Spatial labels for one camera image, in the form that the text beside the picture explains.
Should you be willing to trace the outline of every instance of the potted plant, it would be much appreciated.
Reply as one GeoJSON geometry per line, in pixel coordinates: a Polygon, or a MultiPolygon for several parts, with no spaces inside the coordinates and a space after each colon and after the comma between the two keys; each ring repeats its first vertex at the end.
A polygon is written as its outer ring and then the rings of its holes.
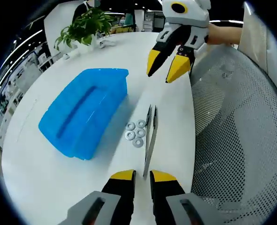
{"type": "Polygon", "coordinates": [[[96,45],[95,35],[98,32],[109,34],[110,22],[113,20],[111,16],[104,14],[102,10],[90,8],[86,13],[77,17],[70,26],[61,30],[60,36],[55,40],[54,48],[59,51],[58,45],[63,42],[70,48],[72,48],[71,43],[74,43],[79,49],[88,51],[87,46],[96,45]]]}

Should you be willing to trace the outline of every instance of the ceiling light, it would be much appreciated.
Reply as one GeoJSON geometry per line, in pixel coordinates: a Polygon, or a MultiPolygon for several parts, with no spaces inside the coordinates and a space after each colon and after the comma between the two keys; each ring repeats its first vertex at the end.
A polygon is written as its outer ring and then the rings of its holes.
{"type": "Polygon", "coordinates": [[[43,30],[37,31],[35,34],[31,35],[30,37],[28,37],[26,40],[24,40],[18,47],[15,48],[15,50],[13,50],[13,52],[8,55],[8,57],[5,59],[5,61],[3,62],[3,64],[1,65],[0,69],[2,68],[2,66],[7,62],[7,60],[10,58],[10,56],[12,56],[12,54],[19,48],[21,47],[23,44],[25,44],[28,40],[30,40],[31,38],[33,38],[35,35],[39,34],[40,32],[42,32],[43,30]]]}
{"type": "Polygon", "coordinates": [[[125,15],[125,13],[105,13],[107,15],[112,15],[112,14],[115,14],[115,15],[125,15]]]}
{"type": "Polygon", "coordinates": [[[229,22],[231,22],[231,23],[240,23],[240,24],[244,24],[243,21],[238,21],[238,20],[229,20],[229,22]]]}

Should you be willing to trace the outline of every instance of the white flower pot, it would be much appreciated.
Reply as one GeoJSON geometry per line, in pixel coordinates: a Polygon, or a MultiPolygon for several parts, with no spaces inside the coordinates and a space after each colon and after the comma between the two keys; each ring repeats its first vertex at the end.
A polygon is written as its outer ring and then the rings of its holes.
{"type": "Polygon", "coordinates": [[[77,49],[81,55],[87,54],[92,52],[97,47],[97,38],[95,35],[92,35],[91,45],[84,45],[78,41],[75,41],[74,44],[77,46],[77,49]]]}

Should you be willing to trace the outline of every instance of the white table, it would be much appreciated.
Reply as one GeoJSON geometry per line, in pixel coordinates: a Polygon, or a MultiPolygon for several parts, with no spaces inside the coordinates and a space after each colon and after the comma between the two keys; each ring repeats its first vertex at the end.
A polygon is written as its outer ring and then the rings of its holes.
{"type": "Polygon", "coordinates": [[[59,60],[26,92],[7,130],[2,169],[8,192],[22,217],[31,225],[55,225],[67,210],[94,190],[103,188],[117,171],[137,170],[131,224],[155,224],[149,177],[141,177],[144,148],[124,137],[126,122],[145,119],[149,104],[158,106],[158,131],[150,169],[176,176],[186,192],[192,184],[195,122],[190,80],[184,75],[172,84],[165,77],[173,56],[153,75],[146,75],[149,51],[156,33],[116,34],[116,46],[59,60]],[[41,134],[38,123],[46,109],[81,71],[87,68],[126,68],[128,96],[108,125],[95,157],[68,158],[41,134]]]}

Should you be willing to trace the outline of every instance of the white wall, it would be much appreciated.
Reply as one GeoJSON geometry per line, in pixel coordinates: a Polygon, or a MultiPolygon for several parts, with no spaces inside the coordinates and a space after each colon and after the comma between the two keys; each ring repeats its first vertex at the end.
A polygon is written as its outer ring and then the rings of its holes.
{"type": "Polygon", "coordinates": [[[135,15],[135,23],[138,26],[138,31],[142,31],[143,23],[144,23],[144,19],[145,19],[145,12],[141,9],[135,10],[134,15],[135,15]]]}
{"type": "MultiPolygon", "coordinates": [[[[60,36],[60,31],[72,23],[75,9],[81,3],[83,3],[82,0],[76,0],[58,4],[44,19],[46,40],[52,56],[58,53],[54,49],[55,40],[60,36]]],[[[62,53],[72,50],[62,43],[59,45],[59,49],[62,53]]]]}

